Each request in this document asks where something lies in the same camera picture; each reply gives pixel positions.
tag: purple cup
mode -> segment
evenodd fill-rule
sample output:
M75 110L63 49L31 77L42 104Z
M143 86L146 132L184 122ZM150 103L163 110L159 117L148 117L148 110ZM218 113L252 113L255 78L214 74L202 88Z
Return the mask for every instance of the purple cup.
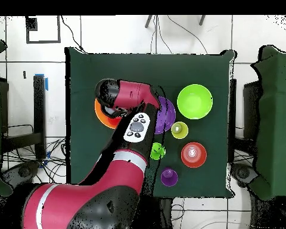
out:
M168 187L174 186L178 181L176 171L170 167L166 167L161 174L161 182Z
M176 110L171 101L164 97L159 97L159 102L161 104L161 110L157 113L157 121L156 121L156 130L155 134L162 134L164 131L164 123L165 123L165 131L168 131L175 122L176 119Z

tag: purple plate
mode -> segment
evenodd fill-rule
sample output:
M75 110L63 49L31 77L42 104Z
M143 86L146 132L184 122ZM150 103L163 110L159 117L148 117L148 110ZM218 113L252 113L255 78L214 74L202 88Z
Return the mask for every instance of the purple plate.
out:
M155 134L162 134L164 131L164 122L165 122L165 131L168 131L175 122L176 119L176 110L171 101L167 101L167 110L166 102L164 97L159 97L159 102L161 104L161 110L158 111L157 121L156 121L156 130Z

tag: white floor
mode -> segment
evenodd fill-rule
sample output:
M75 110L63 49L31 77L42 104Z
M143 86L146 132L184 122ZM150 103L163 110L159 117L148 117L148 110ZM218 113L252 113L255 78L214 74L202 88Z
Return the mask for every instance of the white floor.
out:
M148 53L151 51L153 20L144 27L147 15L143 16L63 16L71 27L75 40L86 52ZM219 54L225 49L237 52L234 78L237 79L236 126L244 127L243 85L256 81L257 74L250 64L257 61L259 48L272 44L286 51L286 18L284 16L225 15L206 16L202 26L201 15L176 16L170 18L199 37L208 54ZM30 32L35 40L57 39L57 22L54 16L37 16L38 31ZM174 54L205 54L199 41L174 24L166 15L159 16L161 36ZM7 78L9 91L9 125L33 125L33 75L42 73L48 78L46 92L46 136L50 143L66 135L65 126L65 56L64 47L76 47L70 30L62 23L60 44L26 44L24 17L0 17L0 39L8 48L0 54L0 75ZM155 37L152 44L155 53ZM169 54L169 50L158 34L157 53ZM10 135L30 132L30 127L11 128ZM243 135L236 129L236 135ZM63 158L58 148L55 156ZM4 163L4 169L13 162ZM61 167L58 174L65 175ZM41 169L39 176L47 181ZM64 182L63 177L55 177ZM175 199L184 206L182 218L175 220L174 229L248 229L250 223L250 198L248 191L239 188L231 179L235 192L233 199ZM182 215L181 207L174 206L172 218Z

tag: red robot arm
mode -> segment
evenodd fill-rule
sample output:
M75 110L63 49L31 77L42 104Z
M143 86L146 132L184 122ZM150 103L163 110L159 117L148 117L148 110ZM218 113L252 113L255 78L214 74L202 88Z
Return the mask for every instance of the red robot arm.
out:
M28 193L22 229L130 229L160 103L145 83L104 79L95 92L106 115L123 119L79 185L42 184Z

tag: orange plate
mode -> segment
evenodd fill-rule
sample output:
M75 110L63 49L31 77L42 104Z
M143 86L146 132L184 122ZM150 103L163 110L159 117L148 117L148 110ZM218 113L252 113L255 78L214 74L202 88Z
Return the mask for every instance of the orange plate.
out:
M107 127L111 129L116 129L118 124L121 121L121 117L116 117L115 119L110 119L107 117L101 110L101 105L98 102L97 99L94 101L94 109L95 109L95 114L97 115L98 119Z

